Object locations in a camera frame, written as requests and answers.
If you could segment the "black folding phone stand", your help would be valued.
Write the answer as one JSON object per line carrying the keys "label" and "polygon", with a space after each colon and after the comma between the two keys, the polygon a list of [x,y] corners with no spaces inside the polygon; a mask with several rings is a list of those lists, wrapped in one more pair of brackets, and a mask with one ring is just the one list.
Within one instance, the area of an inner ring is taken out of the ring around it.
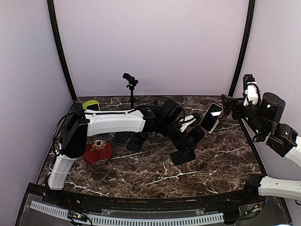
{"label": "black folding phone stand", "polygon": [[196,155],[194,152],[188,152],[185,155],[181,155],[179,151],[176,151],[176,152],[173,152],[170,154],[170,158],[172,160],[172,163],[175,166],[178,166],[178,165],[182,165],[184,163],[195,160]]}

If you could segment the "white-cased smartphone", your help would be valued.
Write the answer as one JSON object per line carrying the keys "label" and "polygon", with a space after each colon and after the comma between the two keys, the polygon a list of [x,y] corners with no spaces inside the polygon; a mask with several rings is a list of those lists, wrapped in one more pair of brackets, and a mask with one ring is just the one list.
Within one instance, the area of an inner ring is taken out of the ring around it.
{"label": "white-cased smartphone", "polygon": [[217,123],[221,113],[222,113],[222,108],[215,103],[211,103],[200,123],[200,126],[204,130],[210,132],[214,128],[215,124]]}

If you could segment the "white phone stand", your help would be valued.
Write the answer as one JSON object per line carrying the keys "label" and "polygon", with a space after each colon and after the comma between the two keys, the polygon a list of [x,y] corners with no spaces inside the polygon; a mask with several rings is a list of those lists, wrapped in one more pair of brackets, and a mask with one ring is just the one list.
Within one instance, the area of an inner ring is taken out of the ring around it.
{"label": "white phone stand", "polygon": [[213,125],[213,127],[211,128],[211,130],[208,131],[208,133],[209,133],[209,134],[212,134],[212,132],[215,130],[215,128],[217,127],[218,124],[219,124],[219,120],[217,120],[217,121],[215,122],[215,124]]}

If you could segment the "black smartphone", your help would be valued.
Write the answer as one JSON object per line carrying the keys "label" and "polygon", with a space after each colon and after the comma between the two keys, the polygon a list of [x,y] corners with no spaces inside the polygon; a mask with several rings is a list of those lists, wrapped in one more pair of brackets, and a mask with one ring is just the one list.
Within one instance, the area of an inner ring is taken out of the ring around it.
{"label": "black smartphone", "polygon": [[189,133],[193,141],[197,145],[206,135],[200,125],[196,125]]}
{"label": "black smartphone", "polygon": [[139,152],[147,138],[148,133],[133,133],[126,148],[130,151]]}

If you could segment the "large blue-edged smartphone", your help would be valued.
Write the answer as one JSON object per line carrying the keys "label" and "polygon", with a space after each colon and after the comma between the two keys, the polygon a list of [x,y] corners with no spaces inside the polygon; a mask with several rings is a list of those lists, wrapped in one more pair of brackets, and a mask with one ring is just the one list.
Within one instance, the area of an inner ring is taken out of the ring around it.
{"label": "large blue-edged smartphone", "polygon": [[124,145],[127,142],[130,135],[131,132],[117,132],[112,142],[116,145]]}

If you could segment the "tall black clamp phone stand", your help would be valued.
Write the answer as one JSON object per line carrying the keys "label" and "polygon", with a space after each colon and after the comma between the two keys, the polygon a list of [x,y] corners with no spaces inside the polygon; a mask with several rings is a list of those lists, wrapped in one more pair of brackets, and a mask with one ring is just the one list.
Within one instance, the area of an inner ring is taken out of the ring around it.
{"label": "tall black clamp phone stand", "polygon": [[139,81],[128,73],[124,73],[122,78],[128,81],[127,88],[130,90],[130,105],[131,109],[134,109],[134,104],[136,102],[136,98],[134,97],[134,89]]}

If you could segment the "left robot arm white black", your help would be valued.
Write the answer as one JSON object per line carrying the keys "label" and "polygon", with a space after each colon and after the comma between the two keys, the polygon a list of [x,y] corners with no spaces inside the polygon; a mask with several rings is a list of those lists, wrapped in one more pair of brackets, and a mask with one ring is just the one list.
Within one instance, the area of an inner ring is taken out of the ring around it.
{"label": "left robot arm white black", "polygon": [[[66,114],[61,135],[54,134],[53,141],[58,143],[54,150],[57,159],[48,178],[48,198],[56,205],[66,202],[64,187],[66,176],[73,163],[86,151],[87,137],[105,133],[131,132],[127,149],[138,152],[148,133],[160,133],[169,138],[176,148],[170,157],[174,165],[180,165],[196,158],[194,150],[203,137],[203,130],[196,125],[196,114],[177,120],[183,109],[168,99],[162,106],[141,105],[123,111],[76,110]],[[186,133],[190,125],[195,127]]]}

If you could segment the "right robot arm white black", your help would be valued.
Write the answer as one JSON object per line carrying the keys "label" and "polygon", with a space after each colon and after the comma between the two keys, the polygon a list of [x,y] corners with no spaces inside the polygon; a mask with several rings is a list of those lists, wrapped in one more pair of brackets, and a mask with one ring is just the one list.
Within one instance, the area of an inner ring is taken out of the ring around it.
{"label": "right robot arm white black", "polygon": [[[257,104],[247,98],[232,98],[222,95],[223,112],[233,119],[243,119],[254,132],[253,142],[265,142],[281,157],[301,164],[301,137],[292,127],[280,123],[285,101],[277,95],[266,92]],[[250,204],[258,196],[275,196],[299,201],[300,181],[271,178],[252,174],[240,193],[240,200]]]}

